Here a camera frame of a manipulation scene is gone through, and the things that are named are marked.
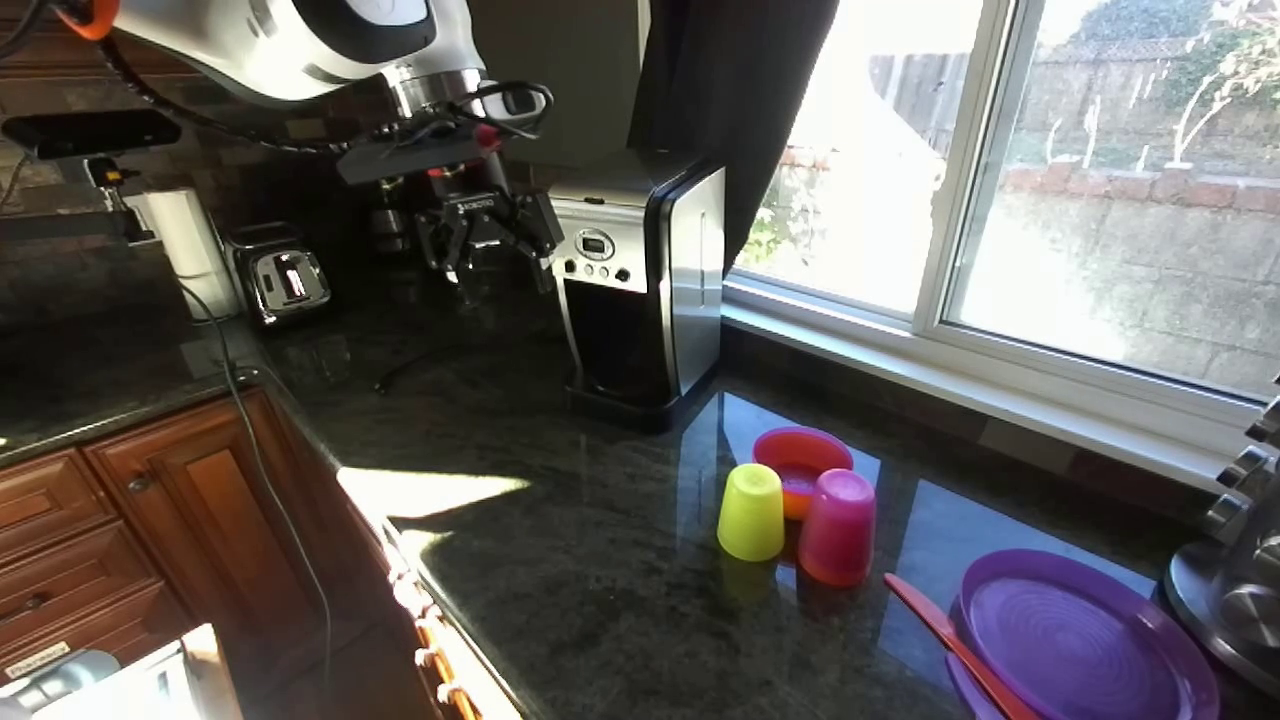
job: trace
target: pink cup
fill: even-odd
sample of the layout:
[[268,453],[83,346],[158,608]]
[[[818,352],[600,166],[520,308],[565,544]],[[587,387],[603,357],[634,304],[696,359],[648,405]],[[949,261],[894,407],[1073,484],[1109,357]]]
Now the pink cup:
[[871,567],[875,544],[875,490],[853,470],[830,470],[818,481],[799,530],[799,567],[818,584],[853,589]]

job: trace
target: cabinet drawer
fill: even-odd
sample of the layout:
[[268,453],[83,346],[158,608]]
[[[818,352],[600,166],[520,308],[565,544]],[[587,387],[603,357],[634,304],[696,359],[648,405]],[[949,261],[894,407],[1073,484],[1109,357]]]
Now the cabinet drawer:
[[0,652],[152,584],[121,521],[23,555],[0,574]]
[[39,456],[0,474],[0,564],[112,521],[107,497],[81,453]]
[[188,629],[193,629],[193,618],[158,581],[158,584],[130,592],[117,605],[88,611],[56,631],[45,631],[45,636],[31,636],[28,644],[4,650],[0,652],[0,680],[28,677],[49,660],[60,660],[60,655],[83,652],[83,650],[101,650],[101,652],[112,652],[121,666],[134,666]]

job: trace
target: stainless steel appliance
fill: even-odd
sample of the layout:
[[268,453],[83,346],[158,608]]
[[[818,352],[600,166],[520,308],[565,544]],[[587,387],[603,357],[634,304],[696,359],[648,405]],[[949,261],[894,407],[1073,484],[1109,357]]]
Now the stainless steel appliance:
[[554,186],[573,394],[664,420],[720,357],[725,167],[625,158]]
[[1208,539],[1173,555],[1164,596],[1215,660],[1280,697],[1280,402],[1248,442],[1205,514]]
[[294,226],[271,219],[227,234],[225,257],[261,329],[281,329],[332,304],[327,278]]

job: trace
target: purple plate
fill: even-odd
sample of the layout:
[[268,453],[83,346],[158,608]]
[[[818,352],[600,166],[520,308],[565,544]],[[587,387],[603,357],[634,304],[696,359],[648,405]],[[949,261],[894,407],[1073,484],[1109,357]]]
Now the purple plate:
[[[1047,720],[1221,715],[1215,674],[1187,631],[1089,564],[994,554],[964,574],[952,611],[962,636]],[[978,686],[952,680],[982,714]]]

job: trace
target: cabinet handle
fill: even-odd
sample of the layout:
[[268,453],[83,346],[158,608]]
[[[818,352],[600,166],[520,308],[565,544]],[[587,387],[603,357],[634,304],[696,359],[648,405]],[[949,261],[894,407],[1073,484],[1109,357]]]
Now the cabinet handle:
[[23,622],[31,611],[39,611],[51,602],[51,592],[31,592],[28,602],[20,602],[17,608],[0,611],[0,626]]
[[137,477],[130,477],[130,497],[140,497],[140,491],[147,491],[147,490],[158,490],[160,484],[160,477],[158,474],[137,474]]

